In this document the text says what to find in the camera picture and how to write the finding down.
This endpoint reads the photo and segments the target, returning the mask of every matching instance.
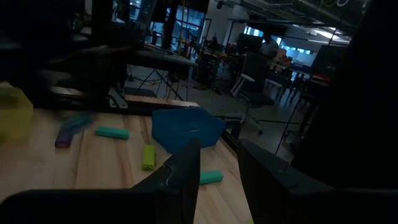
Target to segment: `blue plastic container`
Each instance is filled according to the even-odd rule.
[[[172,154],[194,138],[200,140],[201,147],[214,146],[224,129],[222,120],[201,108],[152,112],[152,137]]]

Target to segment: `wooden tabletop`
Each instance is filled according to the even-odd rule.
[[[128,100],[183,106],[196,103],[128,96]],[[142,171],[145,144],[153,144],[157,168],[171,155],[151,136],[152,119],[96,114],[95,122],[76,134],[69,149],[54,148],[61,126],[51,113],[34,110],[31,135],[0,144],[0,202],[28,189],[128,189],[152,172]],[[95,136],[98,126],[130,130],[130,139]],[[201,150],[201,170],[219,169],[220,183],[199,188],[195,223],[247,223],[251,218],[236,156],[222,140]]]

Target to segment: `metal frame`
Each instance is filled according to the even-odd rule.
[[[165,105],[161,103],[147,103],[141,101],[127,101],[127,108],[111,108],[109,103],[104,99],[100,105],[95,108],[90,108],[86,104],[86,101],[81,96],[63,95],[57,94],[57,98],[54,103],[47,105],[35,106],[38,108],[50,109],[50,110],[94,110],[99,113],[114,113],[121,115],[137,115],[137,116],[152,116],[152,112],[155,110],[169,110],[169,109],[180,109],[180,108],[194,108],[195,106],[177,106],[177,105]],[[224,130],[221,134],[222,140],[235,152],[238,151],[238,140],[236,130],[233,130],[235,138]]]

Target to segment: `person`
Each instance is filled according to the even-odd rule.
[[[260,53],[267,57],[269,60],[269,63],[272,62],[272,59],[276,56],[279,46],[278,43],[274,40],[272,40],[270,34],[264,34],[263,38],[265,40],[264,43],[262,43],[261,48],[260,48]]]

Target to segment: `green highlighter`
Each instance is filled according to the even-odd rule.
[[[142,170],[155,170],[155,146],[146,145],[144,149],[144,161],[142,162]]]
[[[223,180],[223,177],[224,175],[219,170],[201,171],[199,184],[220,182]]]
[[[108,128],[101,126],[95,130],[95,134],[98,136],[118,138],[118,139],[129,139],[130,132],[125,129]]]

